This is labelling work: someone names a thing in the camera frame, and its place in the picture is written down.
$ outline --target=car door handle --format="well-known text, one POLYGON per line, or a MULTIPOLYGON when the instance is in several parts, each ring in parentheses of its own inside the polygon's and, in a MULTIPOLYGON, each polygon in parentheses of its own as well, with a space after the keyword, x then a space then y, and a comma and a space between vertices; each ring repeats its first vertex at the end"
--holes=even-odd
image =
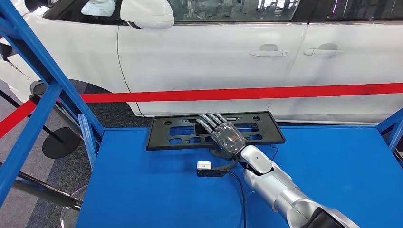
POLYGON ((304 55, 306 56, 338 56, 342 54, 344 51, 337 49, 337 50, 320 50, 320 49, 307 49, 304 51, 304 55))
POLYGON ((288 56, 288 50, 277 50, 277 51, 250 51, 250 55, 258 57, 282 57, 288 56))

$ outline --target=blue table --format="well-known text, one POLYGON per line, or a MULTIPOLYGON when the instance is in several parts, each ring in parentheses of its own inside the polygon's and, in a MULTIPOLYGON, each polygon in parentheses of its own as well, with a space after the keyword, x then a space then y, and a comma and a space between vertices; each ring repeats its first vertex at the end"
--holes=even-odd
MULTIPOLYGON (((401 227, 403 170, 375 127, 281 127, 275 162, 317 202, 363 228, 401 227)), ((207 149, 146 151, 146 128, 106 130, 77 221, 87 227, 242 227, 234 177, 196 176, 197 161, 226 161, 207 149)), ((271 145, 259 146, 268 157, 271 145)), ((242 168, 233 171, 241 177, 242 168)), ((285 228, 244 184, 249 228, 285 228)))

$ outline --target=red rope barrier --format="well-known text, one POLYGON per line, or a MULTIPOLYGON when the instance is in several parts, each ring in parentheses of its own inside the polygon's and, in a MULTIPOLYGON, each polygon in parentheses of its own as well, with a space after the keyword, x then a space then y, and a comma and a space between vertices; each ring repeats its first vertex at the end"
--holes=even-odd
POLYGON ((15 125, 23 120, 28 114, 35 109, 35 104, 28 100, 16 110, 14 110, 9 116, 4 118, 0 122, 0 138, 9 132, 15 125))
POLYGON ((211 101, 403 93, 403 83, 82 94, 87 103, 211 101))

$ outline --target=black plastic bracket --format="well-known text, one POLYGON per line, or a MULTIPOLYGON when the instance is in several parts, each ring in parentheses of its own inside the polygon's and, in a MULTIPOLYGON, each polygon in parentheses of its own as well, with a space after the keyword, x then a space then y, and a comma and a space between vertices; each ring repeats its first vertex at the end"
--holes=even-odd
MULTIPOLYGON (((222 114, 234 123, 246 139, 247 145, 285 143, 270 112, 222 114)), ((196 119, 197 115, 154 117, 151 120, 146 149, 172 150, 216 148, 215 142, 196 119)))
POLYGON ((211 169, 196 169, 196 175, 198 177, 223 177, 239 161, 240 161, 239 157, 236 156, 234 162, 228 165, 223 165, 211 169))

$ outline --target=black stanchion base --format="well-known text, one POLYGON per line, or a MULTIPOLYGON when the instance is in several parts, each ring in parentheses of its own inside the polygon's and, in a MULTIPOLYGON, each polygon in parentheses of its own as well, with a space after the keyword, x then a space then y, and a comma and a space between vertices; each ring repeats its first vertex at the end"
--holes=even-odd
POLYGON ((49 135, 42 145, 43 154, 48 158, 58 159, 66 157, 71 154, 81 142, 81 138, 74 134, 68 127, 57 129, 54 133, 64 142, 60 143, 49 135))

